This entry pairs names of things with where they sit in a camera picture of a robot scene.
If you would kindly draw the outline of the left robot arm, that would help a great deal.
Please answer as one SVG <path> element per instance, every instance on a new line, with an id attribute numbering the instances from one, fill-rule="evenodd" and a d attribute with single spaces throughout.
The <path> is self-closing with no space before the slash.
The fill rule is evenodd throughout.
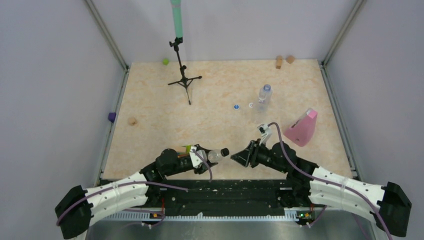
<path id="1" fill-rule="evenodd" d="M 210 153 L 198 144 L 184 146 L 181 151 L 167 148 L 154 162 L 130 176 L 97 187 L 74 186 L 54 208 L 62 237 L 73 240 L 96 222 L 125 209 L 145 204 L 156 206 L 161 198 L 156 189 L 187 191 L 187 188 L 164 181 L 169 176 L 188 171 L 199 175 L 211 172 L 215 163 Z"/>

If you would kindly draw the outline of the small clear bottle black cap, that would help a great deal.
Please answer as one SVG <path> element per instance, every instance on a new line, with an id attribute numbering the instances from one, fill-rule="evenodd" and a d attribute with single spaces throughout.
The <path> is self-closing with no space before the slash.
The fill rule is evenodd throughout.
<path id="1" fill-rule="evenodd" d="M 221 160 L 223 160 L 225 157 L 222 157 L 221 153 L 220 153 L 221 149 L 214 149 L 211 150 L 208 154 L 207 154 L 207 160 L 210 163 L 218 163 Z"/>

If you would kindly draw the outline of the clear plastic bottle white cap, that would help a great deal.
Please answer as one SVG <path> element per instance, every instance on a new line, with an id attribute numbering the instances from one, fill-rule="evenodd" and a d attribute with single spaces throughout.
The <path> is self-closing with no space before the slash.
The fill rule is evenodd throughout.
<path id="1" fill-rule="evenodd" d="M 259 90 L 258 97 L 255 102 L 256 103 L 255 109 L 259 114 L 266 112 L 272 97 L 272 93 L 273 93 L 273 90 L 269 84 L 265 84 Z"/>

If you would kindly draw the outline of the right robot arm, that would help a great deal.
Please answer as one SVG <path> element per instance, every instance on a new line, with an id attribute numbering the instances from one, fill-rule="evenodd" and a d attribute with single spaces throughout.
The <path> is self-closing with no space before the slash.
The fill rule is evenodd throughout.
<path id="1" fill-rule="evenodd" d="M 298 157 L 286 143 L 267 148 L 252 140 L 230 158 L 243 167 L 264 165 L 286 174 L 291 189 L 278 196 L 284 208 L 333 207 L 367 219 L 392 236 L 407 235 L 412 203 L 396 183 L 382 186 L 338 175 Z"/>

